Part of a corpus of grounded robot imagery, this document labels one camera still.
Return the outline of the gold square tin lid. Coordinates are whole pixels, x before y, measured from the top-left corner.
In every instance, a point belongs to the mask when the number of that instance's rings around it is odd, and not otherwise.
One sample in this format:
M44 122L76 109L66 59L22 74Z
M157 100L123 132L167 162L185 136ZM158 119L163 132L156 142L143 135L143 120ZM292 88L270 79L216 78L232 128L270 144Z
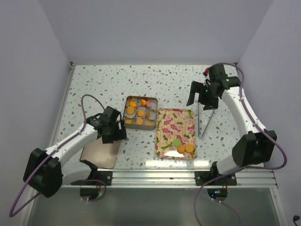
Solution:
M83 148L80 162L91 163L99 168L112 169L116 163L119 147L120 141L103 144L100 138Z

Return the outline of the orange flower cookie front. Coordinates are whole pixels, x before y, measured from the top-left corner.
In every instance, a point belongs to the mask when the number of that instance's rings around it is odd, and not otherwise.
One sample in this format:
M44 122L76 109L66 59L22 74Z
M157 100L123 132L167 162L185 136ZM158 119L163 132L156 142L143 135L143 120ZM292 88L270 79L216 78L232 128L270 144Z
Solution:
M139 119L136 120L137 125L143 125L143 123L144 123L143 118L139 118Z

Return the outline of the gold square cookie tin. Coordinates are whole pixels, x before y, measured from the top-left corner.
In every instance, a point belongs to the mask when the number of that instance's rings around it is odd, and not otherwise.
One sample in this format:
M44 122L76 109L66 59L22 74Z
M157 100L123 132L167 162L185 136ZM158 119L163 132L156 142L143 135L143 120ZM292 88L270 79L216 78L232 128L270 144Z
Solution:
M128 96L123 119L127 129L148 130L156 128L158 100L154 97Z

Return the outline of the orange fish shaped cookie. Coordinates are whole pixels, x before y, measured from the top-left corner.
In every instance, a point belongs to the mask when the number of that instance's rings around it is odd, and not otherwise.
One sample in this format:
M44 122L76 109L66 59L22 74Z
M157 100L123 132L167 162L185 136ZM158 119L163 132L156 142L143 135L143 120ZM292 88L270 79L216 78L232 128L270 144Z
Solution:
M130 101L129 105L132 107L137 107L137 103L135 101Z

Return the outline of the metal serving tongs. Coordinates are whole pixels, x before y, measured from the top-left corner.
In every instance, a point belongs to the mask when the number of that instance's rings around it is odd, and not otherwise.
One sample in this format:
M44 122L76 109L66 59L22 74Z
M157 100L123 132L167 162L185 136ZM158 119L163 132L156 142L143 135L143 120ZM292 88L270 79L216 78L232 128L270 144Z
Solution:
M215 110L204 110L203 106L198 103L198 138L201 139L209 126L209 123L215 113Z

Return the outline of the round sandwich cookie top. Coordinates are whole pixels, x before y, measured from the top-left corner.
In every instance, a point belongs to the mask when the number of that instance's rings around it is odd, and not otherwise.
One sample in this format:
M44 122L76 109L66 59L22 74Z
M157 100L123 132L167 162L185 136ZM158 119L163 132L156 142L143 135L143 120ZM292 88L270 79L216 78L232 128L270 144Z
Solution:
M145 99L141 99L141 105L142 106L146 106L147 105L147 101Z

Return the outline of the floral rectangular tray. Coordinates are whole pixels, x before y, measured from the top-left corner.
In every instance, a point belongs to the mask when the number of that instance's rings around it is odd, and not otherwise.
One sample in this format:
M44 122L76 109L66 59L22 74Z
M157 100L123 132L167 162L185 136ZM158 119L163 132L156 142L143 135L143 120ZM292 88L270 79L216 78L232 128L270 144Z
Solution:
M157 131L155 155L165 159L195 159L196 152L195 114L191 109L160 108L157 112ZM174 139L180 139L182 144L194 145L194 152L178 153L173 145Z

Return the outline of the pink round cookie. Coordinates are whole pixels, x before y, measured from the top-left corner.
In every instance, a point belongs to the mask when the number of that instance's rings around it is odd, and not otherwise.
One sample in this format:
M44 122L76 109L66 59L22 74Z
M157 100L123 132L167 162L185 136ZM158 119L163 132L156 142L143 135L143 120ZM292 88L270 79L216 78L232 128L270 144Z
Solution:
M148 108L152 108L152 103L151 103L151 101L146 101L146 106L147 106Z

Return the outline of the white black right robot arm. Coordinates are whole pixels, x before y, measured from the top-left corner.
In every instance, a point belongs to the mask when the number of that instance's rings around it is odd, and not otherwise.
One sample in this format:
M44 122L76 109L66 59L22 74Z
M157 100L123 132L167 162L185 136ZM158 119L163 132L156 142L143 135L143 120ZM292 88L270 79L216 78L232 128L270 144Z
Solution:
M187 105L194 103L196 94L204 110L217 109L219 100L222 100L229 108L240 133L231 155L213 162L210 170L201 176L204 182L220 185L226 180L227 173L268 162L277 135L275 131L267 130L252 110L244 93L243 79L228 76L223 64L206 68L203 75L206 77L204 83L191 83Z

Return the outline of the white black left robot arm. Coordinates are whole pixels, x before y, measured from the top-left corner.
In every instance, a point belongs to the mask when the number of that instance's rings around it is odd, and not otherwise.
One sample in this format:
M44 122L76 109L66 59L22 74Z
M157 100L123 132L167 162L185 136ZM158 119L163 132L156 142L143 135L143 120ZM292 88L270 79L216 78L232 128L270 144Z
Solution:
M47 198L53 196L61 186L73 182L87 185L98 183L97 167L90 161L83 161L85 168L78 172L63 172L63 167L78 151L98 139L101 139L103 144L110 144L126 138L121 113L108 106L102 113L84 117L80 128L61 142L45 150L33 150L23 181Z

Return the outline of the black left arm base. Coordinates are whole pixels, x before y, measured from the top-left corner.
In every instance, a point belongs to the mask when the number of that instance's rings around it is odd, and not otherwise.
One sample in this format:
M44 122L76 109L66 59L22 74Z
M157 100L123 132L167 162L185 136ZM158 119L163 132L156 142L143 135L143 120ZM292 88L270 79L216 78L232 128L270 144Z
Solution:
M71 182L71 185L75 186L100 186L100 182L96 182L95 180L100 180L105 183L106 186L111 186L113 178L112 171L95 171L91 172L87 179L85 180L75 180Z

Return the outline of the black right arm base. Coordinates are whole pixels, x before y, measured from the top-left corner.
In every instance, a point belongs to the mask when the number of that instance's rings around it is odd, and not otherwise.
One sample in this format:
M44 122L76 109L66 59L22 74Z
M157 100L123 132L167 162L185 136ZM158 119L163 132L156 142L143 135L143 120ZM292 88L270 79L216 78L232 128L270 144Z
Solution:
M235 174L212 176L209 171L199 170L194 172L194 176L197 186L236 186L238 184Z

